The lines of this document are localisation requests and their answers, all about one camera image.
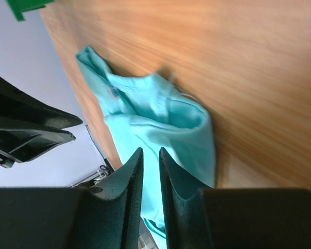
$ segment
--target black plastic part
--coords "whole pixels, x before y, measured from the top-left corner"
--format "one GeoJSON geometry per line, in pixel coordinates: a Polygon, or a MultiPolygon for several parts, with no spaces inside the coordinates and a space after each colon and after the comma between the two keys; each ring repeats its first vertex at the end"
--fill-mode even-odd
{"type": "Polygon", "coordinates": [[[0,249],[137,249],[143,151],[87,188],[0,189],[0,249]]]}
{"type": "Polygon", "coordinates": [[[214,248],[311,248],[306,189],[203,189],[214,248]]]}
{"type": "Polygon", "coordinates": [[[0,77],[0,165],[35,159],[75,139],[63,128],[81,124],[69,113],[45,105],[0,77]]]}
{"type": "Polygon", "coordinates": [[[212,248],[198,193],[209,188],[160,150],[160,181],[168,249],[212,248]]]}
{"type": "Polygon", "coordinates": [[[1,77],[0,116],[57,129],[77,126],[82,123],[77,116],[36,100],[1,77]]]}
{"type": "Polygon", "coordinates": [[[212,189],[160,150],[168,249],[311,248],[311,192],[212,189]]]}

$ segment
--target clothing tag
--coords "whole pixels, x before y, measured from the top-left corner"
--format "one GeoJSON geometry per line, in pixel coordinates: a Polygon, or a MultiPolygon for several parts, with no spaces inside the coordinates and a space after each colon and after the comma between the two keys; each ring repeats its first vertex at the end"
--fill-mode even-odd
{"type": "Polygon", "coordinates": [[[119,100],[120,99],[120,95],[119,95],[119,91],[116,87],[107,87],[107,92],[109,93],[109,96],[114,99],[114,100],[119,100]]]}

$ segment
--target light blue cloth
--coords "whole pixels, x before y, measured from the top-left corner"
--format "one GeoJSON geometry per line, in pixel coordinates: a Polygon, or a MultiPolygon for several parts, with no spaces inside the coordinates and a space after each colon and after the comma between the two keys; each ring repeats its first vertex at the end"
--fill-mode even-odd
{"type": "Polygon", "coordinates": [[[91,47],[82,49],[76,58],[98,98],[122,163],[138,147],[143,148],[141,217],[159,249],[164,249],[159,150],[164,147],[179,165],[214,187],[215,148],[210,116],[157,73],[140,78],[114,75],[91,47]]]}

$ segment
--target green object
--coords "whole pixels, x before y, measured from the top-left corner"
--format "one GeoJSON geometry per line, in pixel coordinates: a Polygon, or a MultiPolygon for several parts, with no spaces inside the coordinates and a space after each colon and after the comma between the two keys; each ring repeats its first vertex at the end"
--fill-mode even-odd
{"type": "Polygon", "coordinates": [[[23,12],[45,8],[45,4],[52,3],[54,0],[6,0],[6,2],[10,6],[15,18],[18,21],[24,21],[23,12]]]}

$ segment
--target wooden table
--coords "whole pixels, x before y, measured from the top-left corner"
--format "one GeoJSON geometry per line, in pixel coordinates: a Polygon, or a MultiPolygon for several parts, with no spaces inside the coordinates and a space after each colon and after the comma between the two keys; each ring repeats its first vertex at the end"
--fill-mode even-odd
{"type": "Polygon", "coordinates": [[[56,0],[41,15],[92,134],[121,166],[75,54],[177,75],[214,121],[218,187],[311,189],[311,1],[56,0]]]}

